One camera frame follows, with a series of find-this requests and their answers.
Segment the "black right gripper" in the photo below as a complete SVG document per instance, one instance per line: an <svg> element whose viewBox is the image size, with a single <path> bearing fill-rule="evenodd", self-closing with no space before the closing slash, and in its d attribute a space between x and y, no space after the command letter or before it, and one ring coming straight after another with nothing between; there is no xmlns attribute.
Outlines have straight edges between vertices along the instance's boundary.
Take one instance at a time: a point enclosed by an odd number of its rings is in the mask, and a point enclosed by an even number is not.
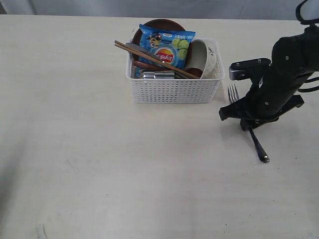
<svg viewBox="0 0 319 239"><path fill-rule="evenodd" d="M279 116L294 107L300 107L304 101L294 93L305 82L304 74L292 79L280 76L270 64L260 70L251 71L252 85L247 94L219 110L221 120L241 119L243 131L250 131L262 125L276 121Z"/></svg>

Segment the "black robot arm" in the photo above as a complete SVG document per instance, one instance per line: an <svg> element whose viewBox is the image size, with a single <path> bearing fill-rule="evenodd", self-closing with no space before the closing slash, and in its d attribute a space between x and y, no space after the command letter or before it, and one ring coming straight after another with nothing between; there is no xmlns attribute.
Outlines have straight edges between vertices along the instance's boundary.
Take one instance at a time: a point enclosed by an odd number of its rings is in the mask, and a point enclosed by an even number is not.
<svg viewBox="0 0 319 239"><path fill-rule="evenodd" d="M299 35L282 37L272 49L272 58L257 58L234 62L229 67L230 79L250 79L252 85L246 95L221 107L221 120L240 119L241 127L258 128L275 122L293 108L299 108L304 100L296 92L313 92L317 87L303 89L304 83L319 70L319 20L302 17L301 2L296 7L296 18L307 27Z"/></svg>

